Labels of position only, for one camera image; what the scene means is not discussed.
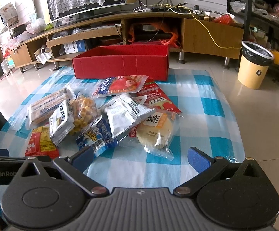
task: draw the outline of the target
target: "blue checkered tablecloth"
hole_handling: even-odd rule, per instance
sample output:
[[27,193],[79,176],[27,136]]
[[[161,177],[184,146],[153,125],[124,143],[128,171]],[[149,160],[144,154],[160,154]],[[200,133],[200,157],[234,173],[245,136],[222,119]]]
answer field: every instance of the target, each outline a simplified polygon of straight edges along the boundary
[[[97,79],[76,79],[73,69],[62,67],[46,79],[19,106],[0,132],[0,148],[6,148],[12,157],[22,157],[31,131],[25,128],[29,104],[69,85],[77,93],[91,95]],[[238,124],[223,93],[207,71],[170,69],[167,82],[157,82],[171,101],[183,112],[179,130],[170,149],[174,159],[148,154],[142,148],[116,147],[106,150],[85,171],[92,179],[113,187],[175,187],[197,175],[188,164],[187,151],[195,146],[211,157],[223,156],[232,162],[242,162],[244,148]],[[109,98],[97,98],[101,106]],[[78,151],[75,137],[67,136],[60,154],[72,155]],[[0,186],[0,199],[7,186]]]

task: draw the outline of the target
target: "red cardboard box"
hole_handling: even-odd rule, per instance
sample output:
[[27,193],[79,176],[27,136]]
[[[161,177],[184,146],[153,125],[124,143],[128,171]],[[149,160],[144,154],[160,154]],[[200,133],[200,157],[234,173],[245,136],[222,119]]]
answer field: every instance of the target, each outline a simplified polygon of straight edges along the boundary
[[169,46],[114,45],[101,46],[72,59],[78,79],[104,79],[120,75],[149,75],[167,81]]

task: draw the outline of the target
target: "white tile floor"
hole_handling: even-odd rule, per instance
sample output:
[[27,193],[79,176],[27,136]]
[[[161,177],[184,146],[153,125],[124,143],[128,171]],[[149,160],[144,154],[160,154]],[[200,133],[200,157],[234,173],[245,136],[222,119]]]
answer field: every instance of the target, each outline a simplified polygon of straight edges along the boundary
[[[207,70],[217,81],[237,118],[246,156],[259,161],[279,193],[279,86],[271,78],[265,78],[260,90],[243,86],[234,69],[221,67],[224,58],[189,54],[186,64],[178,64],[177,57],[172,53],[170,68]],[[47,64],[36,72],[32,66],[24,74],[18,70],[0,81],[0,110],[6,119],[51,75],[53,67]],[[279,230],[279,217],[275,227]]]

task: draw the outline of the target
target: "metal cabinet leg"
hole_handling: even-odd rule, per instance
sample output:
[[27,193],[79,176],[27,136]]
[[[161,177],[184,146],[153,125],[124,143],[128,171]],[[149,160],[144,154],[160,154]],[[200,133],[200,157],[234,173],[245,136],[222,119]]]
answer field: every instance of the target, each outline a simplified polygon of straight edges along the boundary
[[230,61],[230,58],[229,58],[229,57],[226,57],[225,63],[222,65],[222,67],[223,67],[224,69],[229,69],[229,68],[230,68],[230,67],[229,67],[229,61]]
[[20,67],[21,74],[24,73],[26,70],[25,68]]
[[34,64],[34,66],[35,66],[35,69],[36,69],[36,71],[38,71],[40,68],[39,68],[39,65],[36,63],[36,64]]
[[180,63],[180,64],[185,64],[184,52],[182,52],[182,51],[179,52],[179,60],[178,60],[178,63]]
[[54,65],[55,65],[54,70],[59,70],[59,69],[61,69],[61,66],[59,66],[59,62],[58,62],[58,61],[54,61]]

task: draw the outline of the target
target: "trash can lid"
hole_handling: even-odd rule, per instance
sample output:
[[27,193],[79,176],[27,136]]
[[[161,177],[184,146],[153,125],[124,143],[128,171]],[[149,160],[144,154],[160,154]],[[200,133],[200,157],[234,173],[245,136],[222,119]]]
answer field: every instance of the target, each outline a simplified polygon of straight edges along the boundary
[[[251,47],[247,46],[247,44],[249,44],[249,45],[254,45],[254,46],[256,46],[256,47],[259,47],[259,48],[263,49],[265,52],[267,52],[268,55],[263,55],[262,53],[257,52],[256,50],[254,50],[254,49],[252,49]],[[258,45],[258,44],[256,44],[256,43],[253,43],[253,42],[250,42],[250,41],[242,41],[242,45],[243,45],[245,48],[247,48],[249,51],[255,53],[256,55],[259,55],[259,56],[261,56],[261,57],[263,57],[263,58],[267,58],[267,59],[270,59],[270,60],[274,60],[274,55],[273,55],[269,50],[267,50],[266,48],[264,48],[263,46],[260,46],[260,45]]]

